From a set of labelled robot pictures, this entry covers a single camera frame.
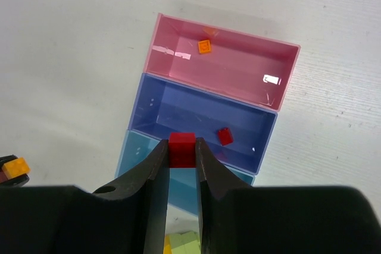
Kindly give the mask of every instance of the blue tray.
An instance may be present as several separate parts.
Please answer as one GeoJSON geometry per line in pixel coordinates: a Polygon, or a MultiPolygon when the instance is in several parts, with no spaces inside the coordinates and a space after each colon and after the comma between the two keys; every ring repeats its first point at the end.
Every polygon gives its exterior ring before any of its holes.
{"type": "Polygon", "coordinates": [[[276,118],[273,111],[142,74],[129,130],[156,139],[168,139],[171,132],[194,132],[223,164],[257,174],[276,118]],[[224,127],[234,138],[226,146],[217,137],[224,127]]]}
{"type": "MultiPolygon", "coordinates": [[[[157,139],[134,131],[127,131],[115,176],[119,177],[143,161],[158,143],[157,139]]],[[[254,176],[233,168],[229,169],[246,183],[254,183],[254,176]]],[[[168,203],[192,214],[198,214],[196,169],[172,168],[170,170],[168,203]]]]}

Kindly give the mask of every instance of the tabletop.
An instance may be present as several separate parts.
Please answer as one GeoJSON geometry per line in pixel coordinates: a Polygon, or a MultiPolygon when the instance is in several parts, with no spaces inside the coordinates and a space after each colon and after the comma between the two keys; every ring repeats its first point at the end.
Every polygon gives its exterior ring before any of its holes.
{"type": "MultiPolygon", "coordinates": [[[[159,12],[301,45],[255,185],[349,185],[381,217],[380,0],[0,0],[0,155],[114,178],[159,12]]],[[[167,231],[197,229],[168,209],[167,231]]]]}

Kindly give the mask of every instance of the storage compartment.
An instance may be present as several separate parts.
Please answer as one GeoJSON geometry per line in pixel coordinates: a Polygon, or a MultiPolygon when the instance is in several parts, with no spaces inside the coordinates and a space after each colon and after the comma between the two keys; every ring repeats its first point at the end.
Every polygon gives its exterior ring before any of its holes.
{"type": "Polygon", "coordinates": [[[278,111],[300,46],[159,14],[145,72],[278,111]],[[198,42],[209,39],[211,52],[198,42]]]}
{"type": "Polygon", "coordinates": [[[168,139],[171,132],[194,132],[223,164],[257,174],[276,117],[257,106],[143,74],[129,130],[156,139],[168,139]],[[222,146],[217,132],[225,127],[233,143],[222,146]]]}
{"type": "MultiPolygon", "coordinates": [[[[119,177],[143,161],[158,143],[157,139],[134,131],[127,131],[115,176],[119,177]]],[[[229,169],[246,183],[254,183],[253,176],[232,168],[229,169]]],[[[196,169],[175,168],[170,170],[168,203],[192,214],[198,214],[196,169]]]]}

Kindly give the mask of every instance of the pink bin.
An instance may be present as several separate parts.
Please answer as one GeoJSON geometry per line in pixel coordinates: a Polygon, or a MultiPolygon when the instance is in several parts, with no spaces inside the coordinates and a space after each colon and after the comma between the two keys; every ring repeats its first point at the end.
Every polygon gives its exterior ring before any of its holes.
{"type": "Polygon", "coordinates": [[[158,15],[145,72],[279,111],[300,46],[158,15]],[[198,42],[209,39],[211,52],[198,42]]]}

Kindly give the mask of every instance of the black object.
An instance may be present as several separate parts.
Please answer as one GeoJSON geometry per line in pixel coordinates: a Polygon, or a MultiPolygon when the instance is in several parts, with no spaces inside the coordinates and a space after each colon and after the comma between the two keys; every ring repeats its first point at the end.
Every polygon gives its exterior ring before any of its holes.
{"type": "MultiPolygon", "coordinates": [[[[2,166],[5,163],[8,163],[8,162],[13,161],[15,159],[17,159],[17,157],[15,155],[1,157],[0,158],[0,171],[1,171],[2,166]]],[[[12,178],[12,179],[7,180],[7,181],[3,181],[3,182],[0,183],[0,186],[1,187],[22,187],[28,181],[29,181],[29,177],[28,177],[27,174],[25,174],[25,175],[20,175],[20,176],[18,176],[16,178],[12,178]]]]}
{"type": "MultiPolygon", "coordinates": [[[[381,228],[349,187],[251,187],[196,142],[201,253],[381,253],[381,228]]],[[[163,252],[168,140],[88,194],[0,187],[0,253],[163,252]]]]}

